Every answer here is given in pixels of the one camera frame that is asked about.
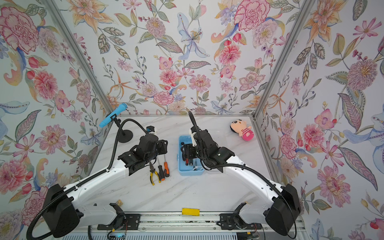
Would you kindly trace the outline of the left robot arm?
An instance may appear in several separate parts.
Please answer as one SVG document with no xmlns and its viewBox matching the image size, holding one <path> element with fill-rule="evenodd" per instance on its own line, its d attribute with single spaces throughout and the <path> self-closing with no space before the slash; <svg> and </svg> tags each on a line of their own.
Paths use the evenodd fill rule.
<svg viewBox="0 0 384 240">
<path fill-rule="evenodd" d="M 46 221 L 50 229 L 50 232 L 38 237 L 40 240 L 50 236 L 63 237 L 77 227 L 105 225 L 118 229 L 124 224 L 127 217 L 118 204 L 98 204 L 95 196 L 119 180 L 145 168 L 157 156 L 165 155 L 168 152 L 168 141 L 146 134 L 140 138 L 138 145 L 118 157 L 117 146 L 118 141 L 115 141 L 112 158 L 106 168 L 82 181 L 66 187 L 55 185 L 48 190 L 43 208 L 27 229 L 28 240 L 36 239 L 33 230 L 40 218 Z"/>
</svg>

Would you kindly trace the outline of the blue plastic tool box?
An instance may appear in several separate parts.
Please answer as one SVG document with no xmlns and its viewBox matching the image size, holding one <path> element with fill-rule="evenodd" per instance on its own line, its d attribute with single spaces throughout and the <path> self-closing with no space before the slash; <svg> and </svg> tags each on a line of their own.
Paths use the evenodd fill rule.
<svg viewBox="0 0 384 240">
<path fill-rule="evenodd" d="M 197 155 L 190 136 L 179 137 L 178 171 L 181 176 L 201 176 L 205 169 Z"/>
</svg>

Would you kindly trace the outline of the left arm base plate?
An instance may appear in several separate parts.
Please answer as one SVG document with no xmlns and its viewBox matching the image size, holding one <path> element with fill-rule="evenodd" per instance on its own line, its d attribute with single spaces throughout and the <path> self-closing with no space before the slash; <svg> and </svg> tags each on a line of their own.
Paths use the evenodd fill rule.
<svg viewBox="0 0 384 240">
<path fill-rule="evenodd" d="M 112 231 L 112 230 L 124 230 L 133 231 L 138 230 L 141 221 L 140 214 L 125 214 L 117 216 L 109 225 L 98 225 L 99 231 Z"/>
</svg>

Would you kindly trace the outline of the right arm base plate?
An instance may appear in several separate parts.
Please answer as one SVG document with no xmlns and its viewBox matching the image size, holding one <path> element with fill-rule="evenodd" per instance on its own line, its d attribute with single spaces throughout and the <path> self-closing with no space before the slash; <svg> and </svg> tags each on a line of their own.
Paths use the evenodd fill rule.
<svg viewBox="0 0 384 240">
<path fill-rule="evenodd" d="M 261 224 L 247 224 L 244 222 L 239 215 L 234 213 L 231 214 L 219 214 L 219 221 L 216 224 L 221 230 L 235 231 L 235 230 L 261 230 Z"/>
</svg>

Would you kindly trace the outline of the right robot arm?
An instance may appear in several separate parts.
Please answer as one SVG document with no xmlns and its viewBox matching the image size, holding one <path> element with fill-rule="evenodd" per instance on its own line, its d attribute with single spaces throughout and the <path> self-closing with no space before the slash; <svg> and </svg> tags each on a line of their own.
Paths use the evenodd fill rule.
<svg viewBox="0 0 384 240">
<path fill-rule="evenodd" d="M 207 130 L 191 128 L 188 136 L 179 138 L 179 158 L 199 160 L 204 170 L 217 170 L 241 181 L 258 196 L 252 204 L 242 203 L 234 214 L 245 224 L 267 224 L 276 233 L 288 236 L 297 230 L 301 206 L 298 191 L 291 184 L 273 182 L 247 166 L 233 151 L 220 147 Z"/>
</svg>

